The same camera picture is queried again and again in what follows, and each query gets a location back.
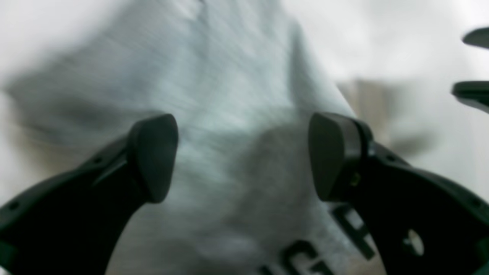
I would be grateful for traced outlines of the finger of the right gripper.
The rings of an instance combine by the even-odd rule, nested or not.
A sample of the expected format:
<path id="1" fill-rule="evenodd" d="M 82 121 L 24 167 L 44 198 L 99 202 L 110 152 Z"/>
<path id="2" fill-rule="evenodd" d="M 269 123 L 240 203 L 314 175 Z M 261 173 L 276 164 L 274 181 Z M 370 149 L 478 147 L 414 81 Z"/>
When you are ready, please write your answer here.
<path id="1" fill-rule="evenodd" d="M 470 31 L 462 38 L 466 45 L 489 49 L 489 27 L 477 28 Z"/>
<path id="2" fill-rule="evenodd" d="M 455 83 L 452 95 L 462 104 L 489 113 L 489 82 L 462 81 Z"/>

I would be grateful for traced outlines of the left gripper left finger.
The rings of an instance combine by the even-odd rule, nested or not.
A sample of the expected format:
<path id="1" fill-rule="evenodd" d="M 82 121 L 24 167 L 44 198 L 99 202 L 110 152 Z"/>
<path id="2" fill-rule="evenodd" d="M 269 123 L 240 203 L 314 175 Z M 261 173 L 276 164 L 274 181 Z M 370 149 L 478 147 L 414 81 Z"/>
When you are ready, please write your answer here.
<path id="1" fill-rule="evenodd" d="M 178 149 L 171 114 L 141 120 L 71 171 L 1 207 L 1 267 L 11 275 L 103 275 L 121 233 L 164 201 Z"/>

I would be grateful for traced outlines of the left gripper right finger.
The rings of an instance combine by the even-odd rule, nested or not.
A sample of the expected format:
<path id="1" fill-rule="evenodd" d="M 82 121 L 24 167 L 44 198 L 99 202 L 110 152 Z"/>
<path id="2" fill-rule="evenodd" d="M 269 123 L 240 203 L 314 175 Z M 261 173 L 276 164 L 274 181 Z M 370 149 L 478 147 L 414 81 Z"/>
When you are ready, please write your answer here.
<path id="1" fill-rule="evenodd" d="M 354 208 L 388 275 L 488 274 L 488 203 L 478 195 L 413 167 L 344 115 L 313 114 L 308 148 L 319 199 Z"/>

